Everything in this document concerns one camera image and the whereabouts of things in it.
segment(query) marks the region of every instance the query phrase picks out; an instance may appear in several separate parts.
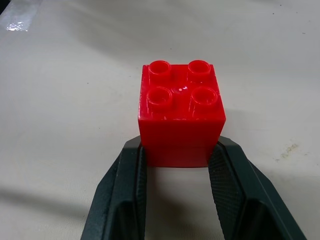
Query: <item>red plastic block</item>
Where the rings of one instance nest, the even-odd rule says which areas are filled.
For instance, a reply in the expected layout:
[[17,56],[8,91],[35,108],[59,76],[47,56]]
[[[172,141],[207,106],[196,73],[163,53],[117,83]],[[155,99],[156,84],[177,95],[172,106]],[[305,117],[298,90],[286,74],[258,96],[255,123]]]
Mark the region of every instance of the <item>red plastic block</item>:
[[138,123],[149,166],[206,167],[225,121],[213,65],[143,66]]

